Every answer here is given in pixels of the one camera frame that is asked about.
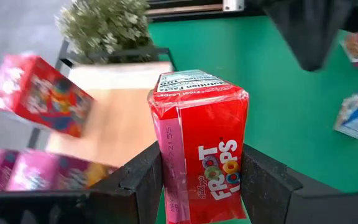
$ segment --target green surface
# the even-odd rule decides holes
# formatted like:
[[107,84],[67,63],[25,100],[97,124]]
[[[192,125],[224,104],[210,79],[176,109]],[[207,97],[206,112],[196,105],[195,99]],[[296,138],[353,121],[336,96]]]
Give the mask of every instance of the green surface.
[[332,129],[342,100],[358,91],[358,69],[338,41],[325,67],[310,73],[268,17],[158,23],[150,30],[179,70],[198,68],[249,92],[245,143],[334,188],[358,191],[358,140]]

